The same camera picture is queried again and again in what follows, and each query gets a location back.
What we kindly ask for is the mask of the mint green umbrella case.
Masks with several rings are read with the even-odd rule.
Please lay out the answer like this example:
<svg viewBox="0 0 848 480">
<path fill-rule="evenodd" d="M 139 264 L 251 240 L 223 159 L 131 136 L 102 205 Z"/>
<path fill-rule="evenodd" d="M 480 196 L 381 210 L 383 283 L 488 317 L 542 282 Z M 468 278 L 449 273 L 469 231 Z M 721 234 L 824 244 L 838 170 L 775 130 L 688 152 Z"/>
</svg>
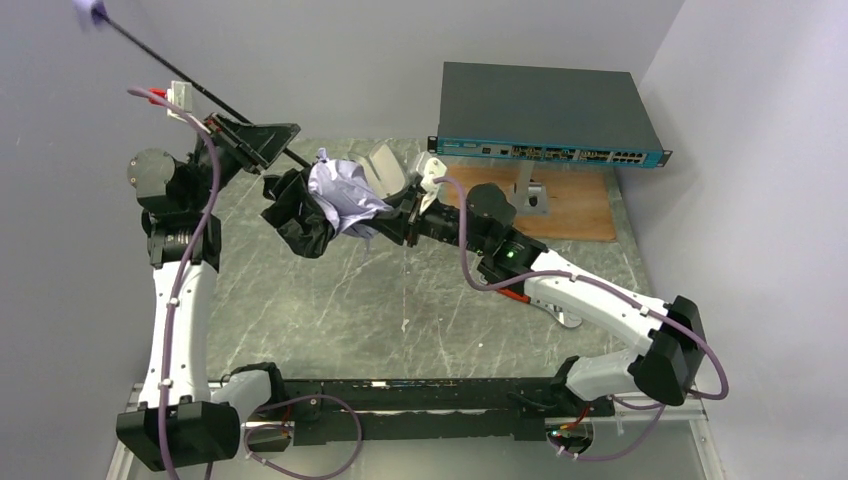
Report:
<svg viewBox="0 0 848 480">
<path fill-rule="evenodd" d="M 346 157 L 362 167 L 368 185 L 381 199 L 401 192 L 408 184 L 405 164 L 385 140 L 377 141 L 368 151 L 354 148 Z"/>
</svg>

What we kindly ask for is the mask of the lilac folding umbrella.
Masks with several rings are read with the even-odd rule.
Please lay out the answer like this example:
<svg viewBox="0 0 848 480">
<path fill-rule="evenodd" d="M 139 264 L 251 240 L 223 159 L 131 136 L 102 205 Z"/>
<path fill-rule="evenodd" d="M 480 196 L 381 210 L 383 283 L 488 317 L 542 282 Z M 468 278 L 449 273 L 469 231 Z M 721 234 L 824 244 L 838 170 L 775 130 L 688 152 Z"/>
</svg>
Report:
<svg viewBox="0 0 848 480">
<path fill-rule="evenodd" d="M 202 121 L 193 122 L 184 111 L 148 89 L 131 88 L 129 94 L 165 108 L 193 128 L 207 146 L 212 145 Z M 231 107 L 216 113 L 233 121 L 247 121 Z M 263 195 L 270 204 L 262 218 L 298 256 L 318 258 L 331 240 L 340 234 L 370 239 L 376 231 L 365 220 L 390 209 L 368 185 L 362 167 L 350 160 L 337 160 L 320 154 L 313 162 L 294 154 L 288 147 L 267 169 L 263 177 Z M 220 252 L 221 222 L 213 214 L 222 190 L 218 189 L 220 167 L 212 155 L 214 183 L 208 204 L 200 212 L 156 216 L 142 207 L 142 227 L 148 237 L 153 264 L 184 258 L 194 263 L 212 262 Z"/>
</svg>

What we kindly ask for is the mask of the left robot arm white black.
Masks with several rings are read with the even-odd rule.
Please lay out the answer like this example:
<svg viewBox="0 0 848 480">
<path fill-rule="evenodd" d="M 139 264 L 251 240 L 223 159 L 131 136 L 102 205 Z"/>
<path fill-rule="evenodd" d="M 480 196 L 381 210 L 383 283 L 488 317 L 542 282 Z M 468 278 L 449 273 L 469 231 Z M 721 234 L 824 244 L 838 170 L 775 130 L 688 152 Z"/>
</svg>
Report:
<svg viewBox="0 0 848 480">
<path fill-rule="evenodd" d="M 207 327 L 222 253 L 221 223 L 210 209 L 237 174 L 268 169 L 299 130 L 294 123 L 254 125 L 214 113 L 185 159 L 148 148 L 129 162 L 156 306 L 146 377 L 135 408 L 118 415 L 116 434 L 151 471 L 232 459 L 252 414 L 286 406 L 282 374 L 271 362 L 239 367 L 219 387 L 207 376 Z"/>
</svg>

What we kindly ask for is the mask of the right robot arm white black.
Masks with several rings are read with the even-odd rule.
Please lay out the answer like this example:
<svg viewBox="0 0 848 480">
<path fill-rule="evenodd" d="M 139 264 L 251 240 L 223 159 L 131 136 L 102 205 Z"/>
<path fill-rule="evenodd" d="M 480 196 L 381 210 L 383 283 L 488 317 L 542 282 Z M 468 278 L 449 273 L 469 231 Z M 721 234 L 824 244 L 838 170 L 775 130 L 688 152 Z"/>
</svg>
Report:
<svg viewBox="0 0 848 480">
<path fill-rule="evenodd" d="M 399 245 L 428 237 L 480 259 L 480 281 L 472 287 L 509 293 L 558 320 L 589 321 L 626 344 L 603 356 L 572 357 L 554 377 L 551 394 L 573 406 L 639 391 L 654 401 L 680 406 L 707 354 L 698 306 L 684 296 L 673 301 L 641 295 L 592 274 L 514 227 L 515 208 L 494 184 L 473 187 L 464 205 L 424 203 L 419 186 L 388 199 L 390 210 L 367 221 Z"/>
</svg>

